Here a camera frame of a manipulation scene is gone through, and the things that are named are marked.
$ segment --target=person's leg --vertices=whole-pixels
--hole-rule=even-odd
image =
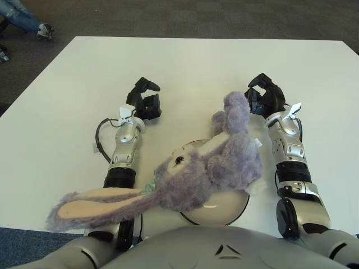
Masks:
[[[12,6],[14,6],[14,8],[16,8],[17,10],[21,11],[27,17],[29,18],[35,17],[34,14],[20,2],[20,0],[5,0],[5,1],[7,1]]]
[[[39,30],[39,25],[42,23],[35,17],[29,18],[21,11],[14,8],[6,0],[0,0],[0,14],[8,20],[11,24],[24,29],[27,32],[36,34]]]

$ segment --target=shoe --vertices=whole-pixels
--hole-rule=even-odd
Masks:
[[[4,63],[7,61],[9,61],[9,57],[6,56],[5,52],[2,49],[0,49],[0,63]]]
[[[37,36],[41,40],[51,40],[54,29],[50,24],[40,24]]]

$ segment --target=black cable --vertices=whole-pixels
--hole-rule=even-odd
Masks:
[[[299,140],[302,142],[303,139],[303,127],[302,127],[302,122],[300,119],[296,118],[296,121],[298,123],[298,128],[299,128]]]
[[[138,240],[137,240],[137,244],[138,244],[139,242],[143,241],[142,238],[141,238],[141,236],[142,236],[143,224],[144,224],[144,217],[143,217],[143,215],[141,214],[141,228],[140,228],[140,234],[139,234],[139,238],[138,238]]]
[[[276,171],[275,171],[275,174],[274,174],[274,183],[275,183],[275,186],[276,186],[276,188],[277,188],[277,190],[278,190],[278,185],[277,185],[277,173],[278,173],[278,171],[276,170]]]
[[[101,129],[102,125],[104,125],[106,122],[111,122],[112,120],[117,120],[117,119],[106,118],[103,121],[101,121],[100,124],[97,126],[96,134],[95,134],[96,146],[99,149],[99,151],[101,152],[101,154],[104,156],[104,158],[106,159],[107,162],[110,162],[111,158],[106,154],[105,150],[102,147],[102,144],[101,144],[100,139],[99,139],[99,132],[100,132],[100,129]]]

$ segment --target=purple plush rabbit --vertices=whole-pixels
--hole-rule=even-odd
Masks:
[[[195,149],[188,144],[155,169],[145,189],[103,188],[70,193],[52,210],[47,228],[65,231],[119,223],[155,206],[189,211],[217,190],[264,187],[259,151],[248,134],[250,108],[241,92],[224,98],[224,111],[212,117],[214,137]]]

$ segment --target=floor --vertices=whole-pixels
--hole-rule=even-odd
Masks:
[[[359,51],[358,0],[22,2],[53,25],[55,39],[39,41],[14,26],[6,29],[0,39],[10,57],[0,64],[3,103],[12,103],[76,35],[343,40]],[[41,258],[73,237],[0,228],[0,269]]]

